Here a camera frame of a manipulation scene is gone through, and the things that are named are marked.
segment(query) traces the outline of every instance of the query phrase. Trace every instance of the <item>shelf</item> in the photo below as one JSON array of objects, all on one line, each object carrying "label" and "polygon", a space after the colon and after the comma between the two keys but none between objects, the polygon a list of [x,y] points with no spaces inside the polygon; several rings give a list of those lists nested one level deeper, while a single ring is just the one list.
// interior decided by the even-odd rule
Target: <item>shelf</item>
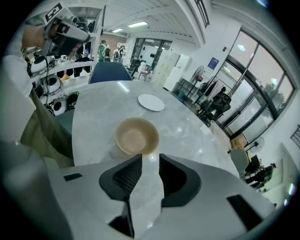
[{"label": "shelf", "polygon": [[[57,98],[61,98],[62,96],[67,95],[71,92],[74,92],[74,91],[76,91],[76,89],[78,89],[80,87],[88,85],[89,78],[90,78],[90,75],[88,74],[85,76],[70,78],[68,80],[63,81],[62,82],[62,84],[63,84],[62,90],[52,96],[49,96],[48,103],[52,102],[53,100],[55,100]],[[47,96],[42,96],[40,98],[40,101],[42,102],[42,104],[46,103],[46,99],[47,99]]]},{"label": "shelf", "polygon": [[[49,70],[49,75],[64,71],[71,68],[80,68],[86,66],[95,66],[97,61],[86,61],[86,62],[75,62],[75,60],[65,61],[65,62],[58,62],[57,65]],[[40,74],[40,78],[47,76],[47,69],[43,73]]]}]

